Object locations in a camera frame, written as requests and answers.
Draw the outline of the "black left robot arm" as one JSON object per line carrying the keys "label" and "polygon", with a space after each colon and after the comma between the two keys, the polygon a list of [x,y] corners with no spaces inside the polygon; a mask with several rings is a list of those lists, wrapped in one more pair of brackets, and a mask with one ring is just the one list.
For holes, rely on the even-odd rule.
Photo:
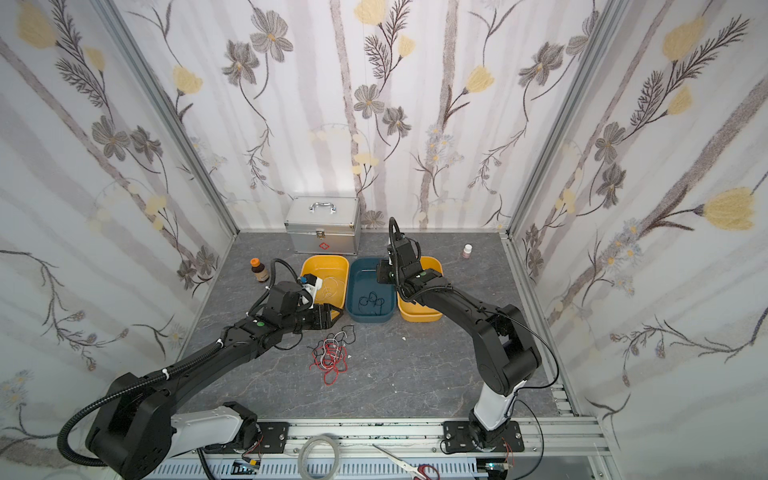
{"label": "black left robot arm", "polygon": [[178,410],[228,372],[279,348],[285,335],[332,328],[344,311],[316,302],[323,284],[314,275],[271,279],[245,317],[208,346],[142,377],[117,378],[104,397],[65,422],[58,452],[73,464],[109,467],[124,479],[142,479],[166,458],[191,450],[256,447],[264,437],[258,417],[235,401],[191,414]]}

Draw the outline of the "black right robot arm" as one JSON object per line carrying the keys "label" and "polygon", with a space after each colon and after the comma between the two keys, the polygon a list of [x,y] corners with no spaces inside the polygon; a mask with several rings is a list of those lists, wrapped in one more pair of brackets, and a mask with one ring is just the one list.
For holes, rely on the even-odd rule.
{"label": "black right robot arm", "polygon": [[542,365],[539,348],[551,357],[555,353],[517,307],[499,307],[463,292],[437,270],[424,267],[421,258],[419,242],[390,218],[387,258],[377,265],[377,281],[393,285],[405,302],[440,312],[471,337],[484,385],[468,416],[469,442],[477,450],[491,451],[507,430],[519,392],[557,383],[559,373],[546,384],[529,384]]}

